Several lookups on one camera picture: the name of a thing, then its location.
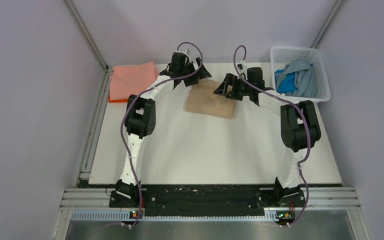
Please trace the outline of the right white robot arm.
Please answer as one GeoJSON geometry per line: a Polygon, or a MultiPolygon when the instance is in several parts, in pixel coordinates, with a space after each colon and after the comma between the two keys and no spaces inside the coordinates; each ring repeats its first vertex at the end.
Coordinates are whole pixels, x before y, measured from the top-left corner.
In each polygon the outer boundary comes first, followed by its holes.
{"type": "Polygon", "coordinates": [[[219,87],[213,92],[234,101],[242,101],[245,96],[257,107],[265,108],[280,118],[280,137],[288,149],[283,164],[296,164],[297,173],[305,182],[302,164],[309,158],[311,148],[321,138],[321,129],[310,100],[294,103],[276,94],[265,86],[263,70],[260,67],[247,68],[243,64],[235,66],[236,74],[227,73],[219,87]]]}

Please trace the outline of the beige t shirt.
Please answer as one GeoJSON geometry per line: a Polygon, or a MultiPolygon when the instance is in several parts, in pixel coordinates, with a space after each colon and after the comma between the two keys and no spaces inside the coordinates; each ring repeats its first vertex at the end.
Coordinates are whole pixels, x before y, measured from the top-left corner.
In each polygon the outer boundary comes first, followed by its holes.
{"type": "Polygon", "coordinates": [[[223,95],[214,94],[220,82],[204,78],[191,87],[184,104],[184,110],[194,114],[204,114],[232,119],[236,101],[223,95]]]}

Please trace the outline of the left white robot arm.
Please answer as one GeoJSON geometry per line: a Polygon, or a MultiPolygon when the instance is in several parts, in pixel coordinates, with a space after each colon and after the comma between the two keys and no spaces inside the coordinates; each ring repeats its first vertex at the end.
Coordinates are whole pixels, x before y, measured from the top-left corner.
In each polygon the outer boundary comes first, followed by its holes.
{"type": "Polygon", "coordinates": [[[114,191],[127,206],[136,206],[142,198],[140,166],[145,145],[156,128],[156,102],[181,83],[189,87],[210,76],[201,56],[192,59],[187,51],[175,51],[171,62],[156,80],[142,92],[128,98],[120,127],[126,149],[125,163],[114,191]]]}

